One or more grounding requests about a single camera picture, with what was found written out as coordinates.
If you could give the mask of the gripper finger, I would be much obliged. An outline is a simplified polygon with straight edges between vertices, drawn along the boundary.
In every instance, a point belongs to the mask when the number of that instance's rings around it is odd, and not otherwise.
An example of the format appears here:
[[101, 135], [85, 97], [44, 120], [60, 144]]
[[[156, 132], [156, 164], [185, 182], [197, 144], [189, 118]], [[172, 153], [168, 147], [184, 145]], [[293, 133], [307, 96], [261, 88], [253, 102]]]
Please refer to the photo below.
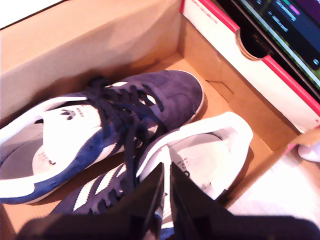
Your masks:
[[158, 240], [164, 203], [164, 164], [106, 213], [107, 240]]
[[177, 240], [222, 240], [227, 210], [204, 193], [174, 163], [170, 165], [170, 204]]

